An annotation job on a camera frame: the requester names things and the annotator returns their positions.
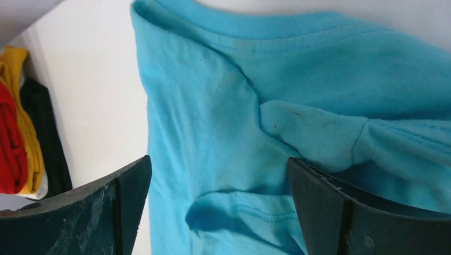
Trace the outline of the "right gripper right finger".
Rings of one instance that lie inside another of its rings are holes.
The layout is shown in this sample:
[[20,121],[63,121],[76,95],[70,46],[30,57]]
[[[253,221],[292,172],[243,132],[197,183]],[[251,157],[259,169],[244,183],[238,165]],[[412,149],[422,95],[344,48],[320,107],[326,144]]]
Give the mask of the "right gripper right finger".
[[450,214],[368,193],[302,159],[287,172],[308,254],[450,254]]

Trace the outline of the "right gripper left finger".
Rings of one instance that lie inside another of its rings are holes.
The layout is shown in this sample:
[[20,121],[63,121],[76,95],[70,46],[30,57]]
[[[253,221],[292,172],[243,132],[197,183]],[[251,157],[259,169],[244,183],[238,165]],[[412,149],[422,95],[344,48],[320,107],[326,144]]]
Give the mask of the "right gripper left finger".
[[144,156],[76,189],[1,211],[1,254],[131,254],[148,188]]

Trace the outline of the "turquoise t shirt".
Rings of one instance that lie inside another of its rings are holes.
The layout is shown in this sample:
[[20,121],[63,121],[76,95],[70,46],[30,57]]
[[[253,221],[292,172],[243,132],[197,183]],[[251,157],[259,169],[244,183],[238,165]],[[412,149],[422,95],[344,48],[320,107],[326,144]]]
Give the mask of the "turquoise t shirt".
[[320,12],[131,5],[152,254],[305,254],[286,164],[450,212],[450,54]]

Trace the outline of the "white folded t shirt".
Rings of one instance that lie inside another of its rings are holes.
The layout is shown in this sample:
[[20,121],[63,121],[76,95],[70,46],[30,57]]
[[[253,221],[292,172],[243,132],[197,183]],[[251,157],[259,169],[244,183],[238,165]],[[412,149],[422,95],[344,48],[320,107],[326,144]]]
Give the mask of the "white folded t shirt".
[[44,170],[43,176],[41,178],[40,186],[35,193],[32,194],[16,194],[19,197],[23,197],[32,201],[38,201],[44,199],[48,194],[48,177],[47,173]]

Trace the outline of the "red folded t shirt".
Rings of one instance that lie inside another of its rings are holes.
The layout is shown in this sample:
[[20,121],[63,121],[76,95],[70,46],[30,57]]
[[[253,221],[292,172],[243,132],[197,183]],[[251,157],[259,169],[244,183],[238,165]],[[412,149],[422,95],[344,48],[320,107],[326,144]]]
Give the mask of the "red folded t shirt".
[[27,154],[15,103],[1,83],[1,193],[19,193],[28,176]]

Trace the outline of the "black folded t shirt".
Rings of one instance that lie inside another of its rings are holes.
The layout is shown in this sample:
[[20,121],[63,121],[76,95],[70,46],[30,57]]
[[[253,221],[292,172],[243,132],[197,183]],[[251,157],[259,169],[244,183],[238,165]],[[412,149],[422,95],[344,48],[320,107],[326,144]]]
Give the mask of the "black folded t shirt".
[[69,168],[57,131],[48,89],[36,80],[27,78],[20,89],[20,100],[35,127],[43,154],[48,178],[48,191],[45,198],[72,190]]

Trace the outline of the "orange folded t shirt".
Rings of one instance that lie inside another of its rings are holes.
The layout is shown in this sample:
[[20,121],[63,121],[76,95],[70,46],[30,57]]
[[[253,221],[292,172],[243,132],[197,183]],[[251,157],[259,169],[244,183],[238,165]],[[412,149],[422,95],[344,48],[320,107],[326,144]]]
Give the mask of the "orange folded t shirt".
[[27,55],[26,49],[10,45],[4,46],[1,53],[1,83],[12,98],[13,109],[16,113],[15,120],[24,142],[27,178],[18,192],[20,195],[37,193],[44,175],[43,154],[36,129],[20,100],[20,76]]

